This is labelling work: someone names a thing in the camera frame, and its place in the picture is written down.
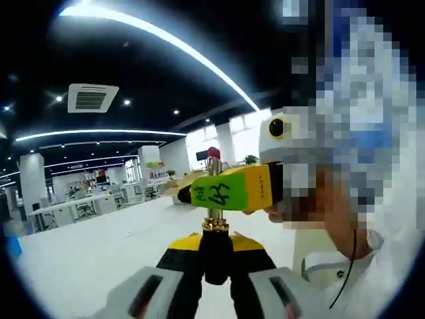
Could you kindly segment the person's right hand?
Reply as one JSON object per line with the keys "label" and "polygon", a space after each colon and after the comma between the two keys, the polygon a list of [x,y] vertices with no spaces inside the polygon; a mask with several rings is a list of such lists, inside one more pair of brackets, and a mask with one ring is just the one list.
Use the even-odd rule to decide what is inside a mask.
{"label": "person's right hand", "polygon": [[284,213],[284,202],[280,201],[271,207],[265,208],[264,211],[268,214],[268,218],[273,223],[282,223]]}

